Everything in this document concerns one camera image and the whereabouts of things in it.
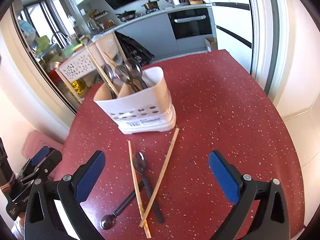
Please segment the left hand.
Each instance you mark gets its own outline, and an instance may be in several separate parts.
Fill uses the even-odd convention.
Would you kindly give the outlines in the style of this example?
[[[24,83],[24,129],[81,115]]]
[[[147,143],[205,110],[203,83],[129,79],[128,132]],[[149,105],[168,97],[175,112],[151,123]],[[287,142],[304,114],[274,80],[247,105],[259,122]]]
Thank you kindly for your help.
[[[24,220],[25,212],[22,212],[18,215],[11,229],[12,234],[19,240],[24,240]]]

